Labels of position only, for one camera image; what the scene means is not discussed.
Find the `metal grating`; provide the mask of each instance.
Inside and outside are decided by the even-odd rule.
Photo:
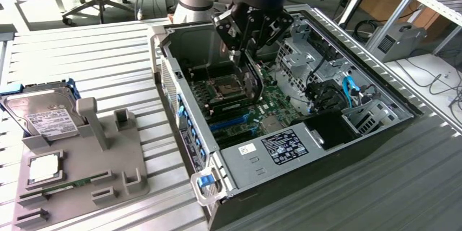
[[[461,0],[417,0],[437,13],[462,26],[462,2]]]
[[[172,130],[155,87],[146,38],[167,19],[21,33],[8,43],[5,82],[43,82],[71,76],[98,116],[127,107],[136,115],[150,193],[43,229],[207,230]],[[0,230],[11,230],[21,131],[7,113],[0,121]]]
[[[176,87],[175,87],[175,83],[172,80],[172,75],[168,71],[167,68],[167,64],[164,62],[164,60],[162,60],[162,78],[163,78],[163,84],[164,84],[164,90],[166,90],[166,94],[167,97],[170,99],[170,104],[171,104],[171,109],[174,111],[174,114],[178,112],[179,109],[179,102],[178,102],[178,98],[176,98]]]
[[[386,54],[390,51],[395,42],[397,41],[389,35],[386,35],[378,46],[378,49]]]

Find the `table leg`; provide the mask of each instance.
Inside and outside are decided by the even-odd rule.
[[[57,8],[59,8],[59,11],[60,12],[66,12],[66,7],[64,7],[63,0],[56,0],[56,5],[57,5]]]
[[[445,40],[442,40],[441,44],[438,45],[438,47],[434,49],[433,53],[438,54],[441,49],[445,47],[445,45],[449,43],[449,41],[454,38],[454,36],[457,36],[457,34],[461,32],[462,27],[455,27],[455,29],[453,30],[453,32],[450,32],[449,36],[445,38]]]
[[[28,32],[29,22],[25,18],[24,12],[21,10],[20,4],[16,0],[1,0],[1,5],[7,11],[17,32]]]
[[[398,21],[399,15],[403,13],[403,10],[407,8],[410,2],[411,2],[411,0],[402,0],[395,11],[393,12],[393,14],[389,18],[389,21],[383,25],[382,30],[379,30],[378,33],[374,34],[374,37],[369,40],[369,42],[366,44],[366,49],[370,52],[373,52],[375,50],[377,46],[379,46],[386,34],[389,33],[390,27]]]
[[[342,18],[341,18],[339,24],[342,24],[347,20],[349,14],[351,13],[353,7],[357,4],[357,2],[358,2],[358,0],[350,0],[349,1],[349,5],[345,8],[345,12],[343,12]]]

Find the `hard drive label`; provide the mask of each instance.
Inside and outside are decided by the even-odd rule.
[[[78,130],[66,109],[25,115],[25,118],[44,137],[60,135]]]
[[[309,153],[294,131],[290,129],[262,139],[275,164],[282,165]]]

